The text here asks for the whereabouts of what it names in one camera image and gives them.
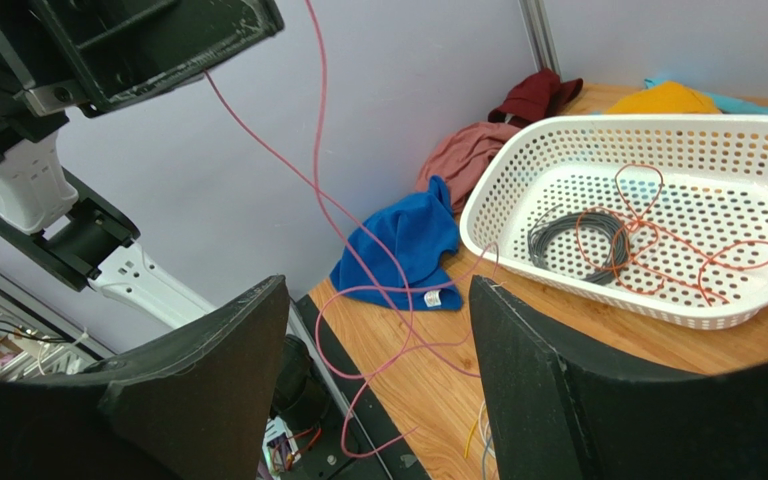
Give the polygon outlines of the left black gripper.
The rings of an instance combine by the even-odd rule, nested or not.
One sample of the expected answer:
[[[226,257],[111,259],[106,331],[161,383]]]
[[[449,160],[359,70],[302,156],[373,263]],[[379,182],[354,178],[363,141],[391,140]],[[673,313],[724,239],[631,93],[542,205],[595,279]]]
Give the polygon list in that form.
[[[157,97],[284,27],[274,1],[0,1],[0,163],[68,107],[96,117]]]

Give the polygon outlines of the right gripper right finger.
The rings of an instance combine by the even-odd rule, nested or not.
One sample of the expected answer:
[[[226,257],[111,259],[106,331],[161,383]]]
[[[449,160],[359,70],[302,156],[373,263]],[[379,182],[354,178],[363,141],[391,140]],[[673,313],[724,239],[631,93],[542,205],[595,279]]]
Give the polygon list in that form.
[[[700,375],[628,354],[475,276],[503,479],[768,479],[768,361]]]

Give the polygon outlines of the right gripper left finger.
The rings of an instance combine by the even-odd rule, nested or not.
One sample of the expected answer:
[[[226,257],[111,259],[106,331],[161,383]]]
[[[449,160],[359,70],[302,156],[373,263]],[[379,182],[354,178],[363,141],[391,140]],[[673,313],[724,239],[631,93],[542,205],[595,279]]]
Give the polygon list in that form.
[[[84,371],[0,380],[0,479],[252,479],[289,313],[281,275]]]

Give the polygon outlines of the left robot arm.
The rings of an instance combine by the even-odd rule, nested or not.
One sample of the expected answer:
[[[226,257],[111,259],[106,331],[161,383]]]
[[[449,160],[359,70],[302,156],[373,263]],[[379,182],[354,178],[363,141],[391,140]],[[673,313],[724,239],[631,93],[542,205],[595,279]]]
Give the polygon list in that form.
[[[273,1],[0,1],[0,237],[73,290],[179,328],[212,311],[136,225],[59,161],[95,118],[168,93],[282,31]]]

